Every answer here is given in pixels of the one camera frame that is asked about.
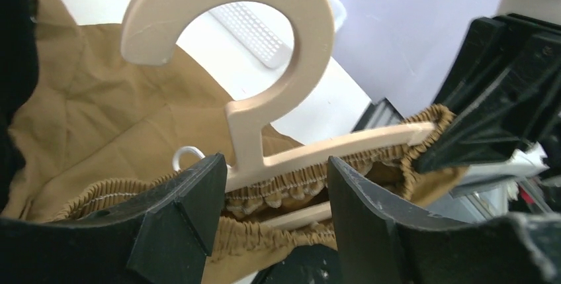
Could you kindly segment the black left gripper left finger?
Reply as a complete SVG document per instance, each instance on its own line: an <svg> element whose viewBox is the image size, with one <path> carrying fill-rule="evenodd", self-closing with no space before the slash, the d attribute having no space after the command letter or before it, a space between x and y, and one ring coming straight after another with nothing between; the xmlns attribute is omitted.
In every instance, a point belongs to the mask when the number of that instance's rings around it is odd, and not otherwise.
<svg viewBox="0 0 561 284"><path fill-rule="evenodd" d="M208 156L171 180L77 220L1 220L2 283L200 283L227 166Z"/></svg>

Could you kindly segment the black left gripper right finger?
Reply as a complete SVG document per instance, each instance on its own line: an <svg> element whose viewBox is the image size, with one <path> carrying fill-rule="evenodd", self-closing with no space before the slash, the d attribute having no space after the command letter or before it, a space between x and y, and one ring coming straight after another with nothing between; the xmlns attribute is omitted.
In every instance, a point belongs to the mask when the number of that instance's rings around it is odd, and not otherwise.
<svg viewBox="0 0 561 284"><path fill-rule="evenodd" d="M475 224L431 213L330 157L329 200L344 283L559 283L560 215Z"/></svg>

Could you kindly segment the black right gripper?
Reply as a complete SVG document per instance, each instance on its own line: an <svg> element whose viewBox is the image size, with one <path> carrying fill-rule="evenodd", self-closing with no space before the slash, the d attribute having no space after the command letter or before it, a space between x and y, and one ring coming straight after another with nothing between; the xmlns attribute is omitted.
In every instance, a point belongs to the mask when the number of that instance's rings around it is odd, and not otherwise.
<svg viewBox="0 0 561 284"><path fill-rule="evenodd" d="M474 19L435 103L455 118L414 161L419 173L527 150L560 113L560 26L513 13Z"/></svg>

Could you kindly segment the beige wooden hanger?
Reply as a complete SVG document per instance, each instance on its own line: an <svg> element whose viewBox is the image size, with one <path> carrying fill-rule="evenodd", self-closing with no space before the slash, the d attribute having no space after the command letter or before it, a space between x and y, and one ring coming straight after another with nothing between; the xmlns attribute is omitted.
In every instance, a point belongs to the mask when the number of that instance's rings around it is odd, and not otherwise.
<svg viewBox="0 0 561 284"><path fill-rule="evenodd" d="M225 107L236 156L226 182L230 212L248 215L264 206L279 207L287 198L315 195L325 187L324 165L330 156L346 156L359 167L369 167L378 148L416 145L434 130L432 122L414 122L264 155L263 127L307 98L329 63L334 22L328 0L131 0L122 22L121 54L133 64L166 64L180 34L199 15L237 1L262 3L282 13L291 24L294 48L272 86Z"/></svg>

